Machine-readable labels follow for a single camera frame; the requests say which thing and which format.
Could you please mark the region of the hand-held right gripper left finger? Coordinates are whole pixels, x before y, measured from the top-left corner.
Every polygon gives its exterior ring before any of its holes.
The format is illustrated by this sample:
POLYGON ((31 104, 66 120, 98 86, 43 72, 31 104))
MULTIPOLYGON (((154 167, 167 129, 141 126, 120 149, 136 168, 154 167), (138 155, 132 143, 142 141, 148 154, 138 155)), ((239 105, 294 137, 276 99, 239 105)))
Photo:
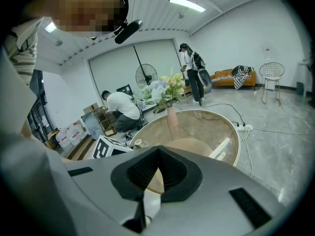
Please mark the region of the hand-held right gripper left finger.
POLYGON ((148 235, 143 193, 128 170, 143 160, 158 162, 159 158, 157 147, 138 151, 127 166, 118 166, 117 176, 103 177, 107 190, 101 203, 119 203, 123 211, 131 208, 126 218, 117 221, 75 182, 77 176, 91 174, 91 168, 75 166, 68 170, 56 152, 32 139, 0 139, 0 174, 6 187, 35 225, 56 236, 148 235))

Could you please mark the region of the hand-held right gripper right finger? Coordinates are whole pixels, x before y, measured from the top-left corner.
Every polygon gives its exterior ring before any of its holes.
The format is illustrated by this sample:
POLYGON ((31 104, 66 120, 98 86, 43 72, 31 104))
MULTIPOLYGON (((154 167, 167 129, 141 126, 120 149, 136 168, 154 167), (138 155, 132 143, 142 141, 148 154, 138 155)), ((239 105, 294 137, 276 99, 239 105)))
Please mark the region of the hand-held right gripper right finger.
POLYGON ((270 236, 285 222, 276 196, 228 163, 159 147, 163 172, 178 184, 161 196, 150 236, 270 236))

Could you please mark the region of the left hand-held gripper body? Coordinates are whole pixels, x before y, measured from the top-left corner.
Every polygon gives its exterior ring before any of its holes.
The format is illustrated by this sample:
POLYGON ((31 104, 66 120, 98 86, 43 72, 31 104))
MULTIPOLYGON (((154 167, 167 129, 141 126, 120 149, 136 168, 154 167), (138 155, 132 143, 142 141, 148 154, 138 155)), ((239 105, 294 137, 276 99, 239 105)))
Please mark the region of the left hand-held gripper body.
POLYGON ((93 151, 93 158, 100 159, 130 151, 133 151, 133 149, 124 145, 116 139, 99 136, 93 151))

